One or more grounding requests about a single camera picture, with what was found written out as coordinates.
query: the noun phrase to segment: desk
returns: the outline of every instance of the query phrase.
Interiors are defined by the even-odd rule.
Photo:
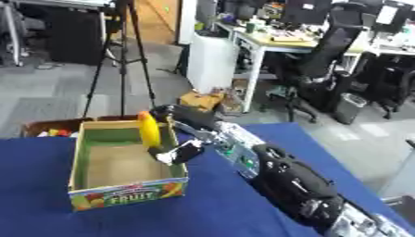
[[[20,39],[18,31],[15,25],[15,20],[13,17],[12,4],[31,4],[31,5],[42,5],[42,6],[63,6],[63,7],[73,7],[78,9],[89,9],[97,10],[100,12],[101,19],[101,33],[103,41],[106,37],[106,19],[105,14],[101,11],[101,7],[109,5],[111,0],[0,0],[3,2],[3,7],[5,9],[6,21],[8,30],[11,35],[12,44],[13,44],[13,60],[16,66],[22,66],[20,61]],[[112,53],[108,50],[107,54],[109,57],[114,58]]]
[[[257,87],[258,77],[262,60],[266,52],[279,52],[279,53],[293,53],[293,54],[306,54],[318,44],[317,41],[303,41],[303,42],[274,42],[270,39],[270,36],[266,33],[245,33],[240,28],[226,25],[221,22],[216,22],[216,27],[220,27],[229,33],[229,39],[235,44],[238,41],[243,41],[249,44],[252,48],[253,54],[253,66],[249,76],[248,86],[246,88],[246,94],[244,98],[244,112],[249,112],[251,107],[252,98],[254,96],[255,88]],[[345,56],[350,58],[350,65],[348,71],[352,72],[362,52],[369,47],[369,43],[365,41],[355,42]]]
[[[247,128],[334,180],[339,192],[366,210],[415,233],[295,123]],[[0,140],[1,236],[319,236],[269,204],[211,147],[188,163],[190,180],[184,197],[72,213],[66,186],[74,142]]]

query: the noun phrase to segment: computer monitor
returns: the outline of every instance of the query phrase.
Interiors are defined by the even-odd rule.
[[[322,25],[327,18],[332,0],[286,0],[284,23]]]
[[[384,0],[349,0],[351,3],[360,3],[366,6],[366,14],[377,16],[384,5]]]
[[[399,33],[411,17],[413,5],[387,0],[372,29],[377,32]]]

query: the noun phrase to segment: wall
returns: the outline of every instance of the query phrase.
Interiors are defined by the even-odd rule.
[[[189,44],[195,31],[197,0],[182,0],[182,18],[179,31],[179,44]]]

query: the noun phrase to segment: printed fruit graphic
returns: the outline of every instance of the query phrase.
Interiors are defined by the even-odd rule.
[[[72,196],[70,198],[72,205],[79,211],[91,208],[88,200],[82,195]]]
[[[94,199],[100,199],[103,198],[104,195],[102,193],[88,193],[86,196],[86,199],[88,199],[88,201],[93,201]]]
[[[162,195],[161,198],[170,197],[170,196],[173,196],[173,195],[178,195],[179,192],[182,193],[182,183],[181,182],[166,184],[166,185],[164,185],[163,189],[167,190],[166,188],[169,189],[169,192]]]
[[[92,207],[104,207],[104,199],[94,199],[91,201]]]
[[[163,190],[170,192],[175,187],[176,187],[176,183],[171,182],[171,183],[163,185]]]

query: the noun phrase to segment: cardboard box on floor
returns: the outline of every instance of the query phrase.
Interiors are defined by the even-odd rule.
[[[177,144],[168,124],[160,124],[167,149]],[[137,122],[84,122],[76,145],[69,186],[74,210],[127,205],[184,194],[185,165],[167,166],[146,152]]]
[[[191,91],[180,97],[180,105],[196,107],[202,112],[212,111],[213,108],[222,101],[224,97],[223,92],[217,92],[212,94],[199,94]]]

